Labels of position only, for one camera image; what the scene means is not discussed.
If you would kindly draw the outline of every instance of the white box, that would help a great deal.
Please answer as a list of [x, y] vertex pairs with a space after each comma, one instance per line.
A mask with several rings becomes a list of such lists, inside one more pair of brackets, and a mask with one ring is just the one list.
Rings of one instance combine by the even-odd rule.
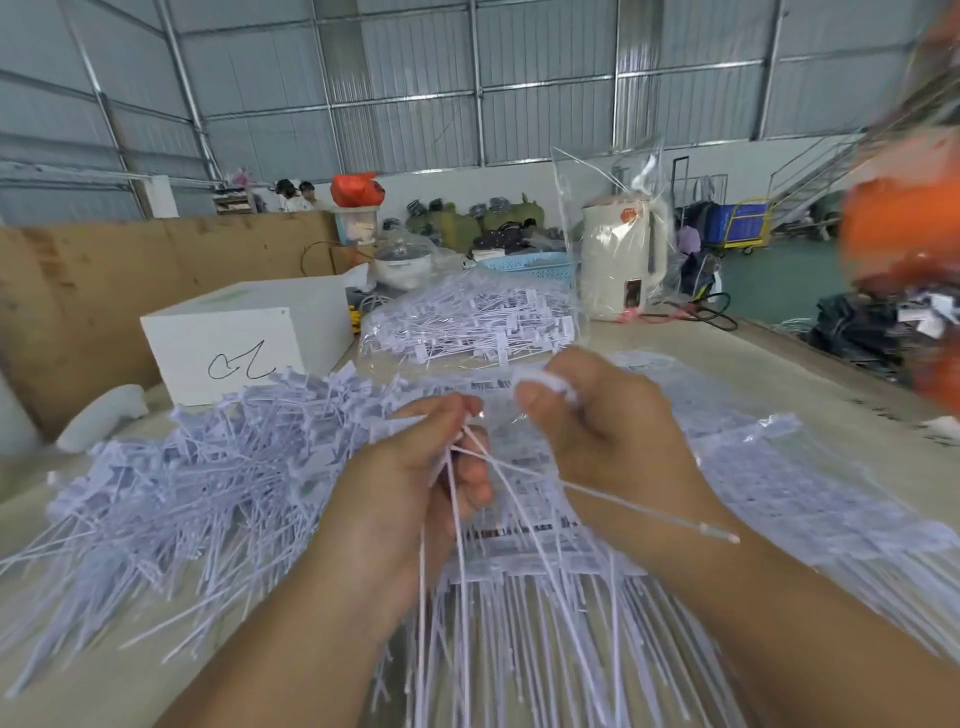
[[177, 404], [211, 404], [286, 367], [325, 376], [353, 343], [340, 276], [234, 283], [140, 324]]

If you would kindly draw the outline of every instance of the orange bag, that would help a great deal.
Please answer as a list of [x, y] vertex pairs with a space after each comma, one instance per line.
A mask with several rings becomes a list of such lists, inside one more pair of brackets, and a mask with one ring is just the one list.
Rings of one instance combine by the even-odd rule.
[[340, 207], [374, 207], [383, 202], [383, 187], [375, 182], [376, 172], [358, 175], [334, 175], [330, 197]]

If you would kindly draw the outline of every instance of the plastic container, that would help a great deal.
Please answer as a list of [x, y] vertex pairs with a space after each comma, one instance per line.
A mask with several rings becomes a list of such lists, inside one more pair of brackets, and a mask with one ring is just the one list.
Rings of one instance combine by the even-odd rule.
[[373, 254], [376, 279], [401, 291], [412, 291], [433, 273], [436, 246], [430, 238], [406, 230], [387, 233], [388, 242]]
[[573, 288], [573, 263], [566, 253], [526, 253], [481, 260], [477, 263], [502, 273], [522, 273], [539, 279], [562, 280]]
[[707, 219], [708, 245], [757, 240], [763, 231], [767, 203], [739, 203], [716, 207]]
[[370, 245], [376, 238], [376, 207], [334, 207], [337, 234], [344, 245]]

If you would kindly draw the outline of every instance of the green floor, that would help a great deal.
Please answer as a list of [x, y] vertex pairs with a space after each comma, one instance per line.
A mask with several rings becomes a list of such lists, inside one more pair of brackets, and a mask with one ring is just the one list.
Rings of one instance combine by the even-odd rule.
[[833, 240], [775, 238], [752, 255], [729, 251], [721, 275], [730, 312], [765, 324], [816, 318], [817, 299], [850, 288]]

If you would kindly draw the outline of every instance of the fingernail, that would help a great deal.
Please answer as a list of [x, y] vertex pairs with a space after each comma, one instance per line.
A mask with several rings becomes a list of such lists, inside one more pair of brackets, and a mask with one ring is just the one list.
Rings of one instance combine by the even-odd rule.
[[523, 409], [530, 409], [539, 396], [540, 391], [537, 385], [531, 382], [520, 382], [516, 387], [516, 403]]

